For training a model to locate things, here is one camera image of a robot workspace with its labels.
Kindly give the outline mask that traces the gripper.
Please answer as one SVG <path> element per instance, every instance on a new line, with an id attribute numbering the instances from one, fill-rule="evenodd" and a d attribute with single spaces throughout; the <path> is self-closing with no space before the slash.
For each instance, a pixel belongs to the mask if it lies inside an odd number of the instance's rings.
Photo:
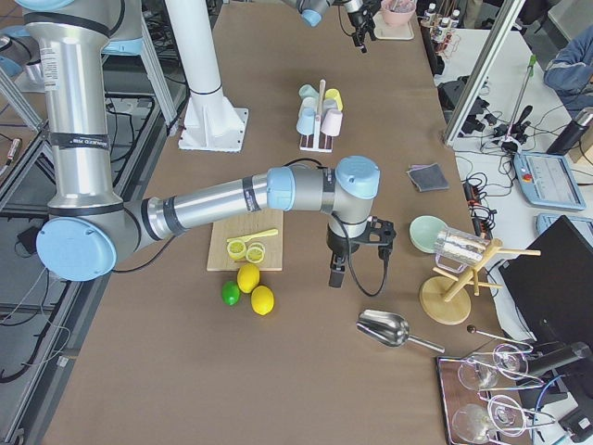
<path id="1" fill-rule="evenodd" d="M 347 15 L 354 27 L 353 43 L 362 54 L 367 52 L 365 36 L 376 41 L 374 16 L 378 13 L 377 4 L 347 4 Z"/>
<path id="2" fill-rule="evenodd" d="M 328 286 L 340 288 L 346 273 L 347 257 L 354 253 L 359 246 L 377 246 L 381 260 L 388 260 L 393 250 L 396 237 L 394 224 L 376 216 L 369 217 L 359 224 L 350 224 L 330 218 L 326 244 L 333 252 L 330 259 L 330 276 Z"/>

